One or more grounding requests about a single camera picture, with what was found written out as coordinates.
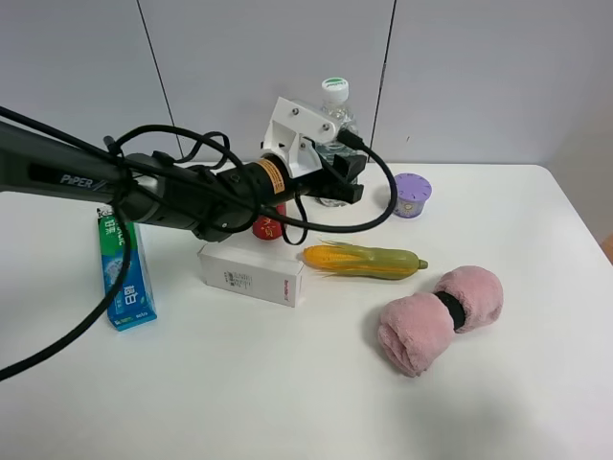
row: water bottle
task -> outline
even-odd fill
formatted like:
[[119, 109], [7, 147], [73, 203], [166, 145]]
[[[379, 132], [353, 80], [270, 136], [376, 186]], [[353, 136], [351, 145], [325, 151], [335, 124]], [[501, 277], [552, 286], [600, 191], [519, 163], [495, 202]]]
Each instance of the water bottle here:
[[[326, 112], [330, 117], [340, 120], [343, 128], [357, 134], [355, 117], [347, 104], [349, 99], [349, 82], [339, 78], [327, 79], [322, 82], [322, 89], [324, 91], [322, 111]], [[334, 162], [334, 155], [352, 156], [360, 154], [339, 142], [316, 144], [315, 150], [330, 164]], [[345, 201], [338, 199], [317, 198], [317, 200], [324, 206], [345, 206], [347, 204]]]

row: toy corn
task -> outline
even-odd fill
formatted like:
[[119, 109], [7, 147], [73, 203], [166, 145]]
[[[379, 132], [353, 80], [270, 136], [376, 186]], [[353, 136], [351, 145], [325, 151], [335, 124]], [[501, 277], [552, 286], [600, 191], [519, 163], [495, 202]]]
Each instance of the toy corn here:
[[335, 275], [402, 280], [428, 267], [428, 262], [421, 260], [413, 252], [402, 249], [324, 242], [326, 244], [307, 247], [303, 256], [308, 265]]

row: black strap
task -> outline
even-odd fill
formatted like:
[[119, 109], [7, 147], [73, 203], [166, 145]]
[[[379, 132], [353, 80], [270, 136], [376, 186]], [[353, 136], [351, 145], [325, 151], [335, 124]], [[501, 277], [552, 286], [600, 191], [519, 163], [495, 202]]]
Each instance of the black strap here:
[[441, 302], [443, 302], [443, 304], [447, 307], [449, 314], [453, 319], [453, 330], [458, 331], [466, 322], [466, 312], [464, 311], [464, 307], [458, 299], [444, 290], [435, 292], [434, 295], [439, 297]]

